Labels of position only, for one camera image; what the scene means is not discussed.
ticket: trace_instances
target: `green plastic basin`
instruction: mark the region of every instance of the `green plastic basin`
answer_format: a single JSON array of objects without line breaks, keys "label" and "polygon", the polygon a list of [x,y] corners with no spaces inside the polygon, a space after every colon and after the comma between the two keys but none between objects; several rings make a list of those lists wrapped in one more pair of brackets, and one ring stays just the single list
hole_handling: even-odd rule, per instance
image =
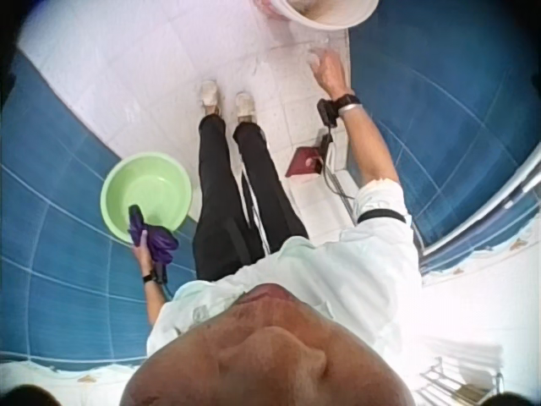
[{"label": "green plastic basin", "polygon": [[128,208],[139,205],[145,222],[176,230],[188,215],[192,187],[186,170],[160,152],[144,152],[119,162],[101,189],[101,215],[117,238],[132,243]]}]

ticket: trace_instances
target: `white bucket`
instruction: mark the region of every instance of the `white bucket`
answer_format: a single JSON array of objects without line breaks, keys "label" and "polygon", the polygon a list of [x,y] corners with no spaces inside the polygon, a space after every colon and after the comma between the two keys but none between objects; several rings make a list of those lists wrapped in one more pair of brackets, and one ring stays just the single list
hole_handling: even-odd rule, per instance
[{"label": "white bucket", "polygon": [[316,30],[344,30],[361,24],[378,6],[379,0],[317,0],[305,14],[300,14],[287,0],[264,0],[277,13]]}]

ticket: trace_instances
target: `shoe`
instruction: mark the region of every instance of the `shoe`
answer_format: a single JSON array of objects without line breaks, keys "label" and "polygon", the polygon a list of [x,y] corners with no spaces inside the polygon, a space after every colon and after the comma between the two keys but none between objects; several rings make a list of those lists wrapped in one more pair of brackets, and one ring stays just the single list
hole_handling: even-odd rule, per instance
[{"label": "shoe", "polygon": [[255,102],[252,95],[246,92],[238,93],[235,97],[235,105],[239,123],[255,123]]},{"label": "shoe", "polygon": [[199,96],[205,107],[206,115],[220,115],[220,106],[218,106],[218,85],[214,80],[206,80],[201,84]]}]

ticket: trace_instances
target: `wrist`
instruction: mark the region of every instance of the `wrist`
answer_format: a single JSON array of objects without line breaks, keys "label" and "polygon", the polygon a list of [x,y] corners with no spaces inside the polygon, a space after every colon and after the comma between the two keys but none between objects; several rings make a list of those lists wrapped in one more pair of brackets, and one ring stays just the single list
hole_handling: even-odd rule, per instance
[{"label": "wrist", "polygon": [[139,267],[143,277],[150,275],[152,273],[152,269],[154,268],[151,263],[139,264]]},{"label": "wrist", "polygon": [[353,91],[353,89],[342,88],[342,89],[339,89],[337,91],[332,91],[329,94],[329,96],[331,97],[331,100],[334,101],[334,102],[337,101],[342,96],[345,96],[345,95],[355,96],[355,92]]}]

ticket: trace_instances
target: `metal rack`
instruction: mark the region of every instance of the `metal rack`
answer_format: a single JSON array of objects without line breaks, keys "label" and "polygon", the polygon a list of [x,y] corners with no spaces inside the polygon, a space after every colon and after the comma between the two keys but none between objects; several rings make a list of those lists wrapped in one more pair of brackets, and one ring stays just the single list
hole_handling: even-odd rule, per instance
[{"label": "metal rack", "polygon": [[501,373],[492,375],[489,387],[480,387],[465,383],[460,378],[458,368],[444,361],[443,357],[420,374],[425,383],[413,392],[418,406],[475,406],[482,404],[487,398],[504,392],[504,379]]}]

